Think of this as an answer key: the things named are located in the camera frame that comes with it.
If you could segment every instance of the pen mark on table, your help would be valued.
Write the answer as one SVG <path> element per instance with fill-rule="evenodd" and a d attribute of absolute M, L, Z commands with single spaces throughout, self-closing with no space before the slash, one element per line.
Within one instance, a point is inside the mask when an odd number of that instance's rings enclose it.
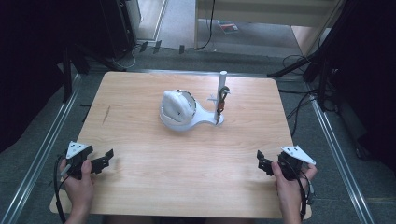
<path fill-rule="evenodd" d="M 103 122 L 102 122 L 102 125 L 105 123 L 105 121 L 106 121 L 106 119 L 107 119 L 107 116 L 108 116 L 108 112 L 110 112 L 110 105 L 108 106 L 108 108 L 107 108 L 107 112 L 106 112 L 106 114 L 105 114 L 105 118 L 103 119 Z"/>

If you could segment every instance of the white stand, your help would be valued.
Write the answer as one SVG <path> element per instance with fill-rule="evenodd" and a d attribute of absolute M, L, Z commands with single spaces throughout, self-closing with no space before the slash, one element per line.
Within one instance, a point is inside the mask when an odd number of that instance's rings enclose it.
<path fill-rule="evenodd" d="M 177 122 L 174 119 L 171 119 L 168 116 L 166 116 L 163 113 L 163 106 L 161 105 L 160 106 L 160 118 L 163 121 L 163 124 L 166 127 L 168 127 L 169 129 L 177 131 L 177 132 L 185 132 L 200 123 L 209 123 L 209 124 L 212 124 L 215 126 L 219 126 L 224 121 L 224 116 L 220 115 L 219 122 L 218 122 L 218 124 L 216 124 L 217 119 L 218 119 L 218 112 L 217 112 L 218 102 L 220 99 L 219 91 L 224 87 L 226 77 L 227 77 L 226 71 L 220 72 L 217 98 L 216 99 L 213 99 L 213 98 L 208 99 L 210 101 L 215 102 L 215 111 L 214 112 L 209 112 L 209 111 L 205 110 L 198 101 L 195 101 L 195 105 L 196 105 L 195 115 L 192 117 L 190 122 L 181 123 L 181 122 Z"/>

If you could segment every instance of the ear cushion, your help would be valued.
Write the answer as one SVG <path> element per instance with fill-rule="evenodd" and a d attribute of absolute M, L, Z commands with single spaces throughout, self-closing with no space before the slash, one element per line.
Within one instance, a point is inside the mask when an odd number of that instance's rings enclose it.
<path fill-rule="evenodd" d="M 187 122 L 192 119 L 194 110 L 181 92 L 165 91 L 163 93 L 163 113 L 178 122 Z"/>

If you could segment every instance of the hand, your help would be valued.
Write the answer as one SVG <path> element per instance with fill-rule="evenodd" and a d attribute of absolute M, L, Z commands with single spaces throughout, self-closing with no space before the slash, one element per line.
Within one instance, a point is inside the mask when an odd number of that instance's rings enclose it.
<path fill-rule="evenodd" d="M 62 160 L 60 170 L 66 166 L 66 160 Z M 81 180 L 77 180 L 72 176 L 64 181 L 67 196 L 72 203 L 72 211 L 66 223 L 85 223 L 91 210 L 93 199 L 93 182 L 91 180 L 91 161 L 85 160 L 81 166 Z"/>
<path fill-rule="evenodd" d="M 301 223 L 300 208 L 301 208 L 301 193 L 300 185 L 297 180 L 287 180 L 282 174 L 282 170 L 277 162 L 271 163 L 272 170 L 276 177 L 277 195 L 280 200 L 280 211 L 285 223 Z M 317 168 L 308 164 L 308 169 L 303 170 L 306 177 L 311 181 L 317 173 Z M 306 188 L 307 181 L 305 178 L 300 178 L 303 188 Z"/>

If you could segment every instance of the table top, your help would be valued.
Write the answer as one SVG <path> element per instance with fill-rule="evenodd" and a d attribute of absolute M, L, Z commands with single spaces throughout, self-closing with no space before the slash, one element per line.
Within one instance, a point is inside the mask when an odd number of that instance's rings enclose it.
<path fill-rule="evenodd" d="M 95 178 L 93 214 L 172 217 L 281 217 L 275 178 L 258 168 L 259 149 L 275 161 L 292 146 L 276 82 L 227 77 L 231 89 L 220 126 L 199 124 L 183 133 L 160 119 L 163 92 L 189 91 L 205 109 L 219 77 L 179 74 L 105 74 L 78 142 L 89 159 L 114 149 Z M 64 211 L 70 202 L 61 192 Z M 50 210 L 57 212 L 52 200 Z M 307 208 L 306 218 L 311 216 Z"/>

